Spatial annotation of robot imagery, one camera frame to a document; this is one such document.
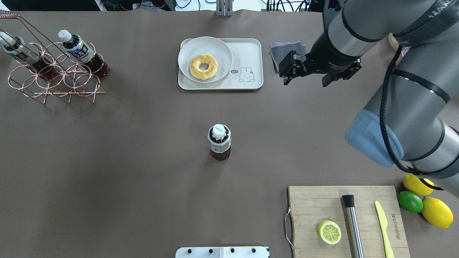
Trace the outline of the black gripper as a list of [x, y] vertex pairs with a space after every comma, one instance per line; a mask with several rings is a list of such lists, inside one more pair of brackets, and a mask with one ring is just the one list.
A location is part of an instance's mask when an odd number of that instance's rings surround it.
[[291, 80], [297, 77], [305, 77], [312, 74], [306, 64], [307, 56], [297, 54], [296, 51], [290, 51], [279, 64], [279, 74], [283, 78], [283, 85], [288, 85]]

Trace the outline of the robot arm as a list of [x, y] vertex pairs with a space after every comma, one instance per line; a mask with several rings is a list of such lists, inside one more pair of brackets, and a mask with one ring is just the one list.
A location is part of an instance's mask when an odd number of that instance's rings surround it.
[[438, 113], [458, 94], [457, 0], [346, 0], [311, 51], [282, 54], [284, 84], [324, 74], [347, 80], [388, 34], [399, 48], [383, 85], [346, 131], [346, 141], [378, 164], [428, 178], [458, 196], [458, 131]]

